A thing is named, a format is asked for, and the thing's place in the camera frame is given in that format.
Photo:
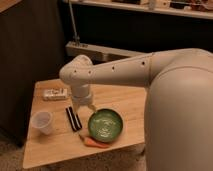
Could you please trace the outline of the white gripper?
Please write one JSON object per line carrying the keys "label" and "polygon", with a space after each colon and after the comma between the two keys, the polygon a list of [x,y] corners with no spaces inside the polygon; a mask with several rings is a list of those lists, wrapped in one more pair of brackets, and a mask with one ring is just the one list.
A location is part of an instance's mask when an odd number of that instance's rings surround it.
{"label": "white gripper", "polygon": [[71,99],[73,102],[73,111],[75,114],[78,113],[80,106],[87,106],[96,112],[96,107],[93,103],[93,93],[89,84],[77,85],[71,87]]}

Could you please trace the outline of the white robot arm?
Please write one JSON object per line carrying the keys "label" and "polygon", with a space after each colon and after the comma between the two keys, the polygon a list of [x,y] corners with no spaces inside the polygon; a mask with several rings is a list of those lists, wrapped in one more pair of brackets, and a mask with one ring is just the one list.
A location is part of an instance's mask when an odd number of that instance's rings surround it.
{"label": "white robot arm", "polygon": [[92,101],[92,84],[145,87],[147,171],[213,171],[213,52],[158,51],[98,65],[78,55],[59,75],[78,106]]}

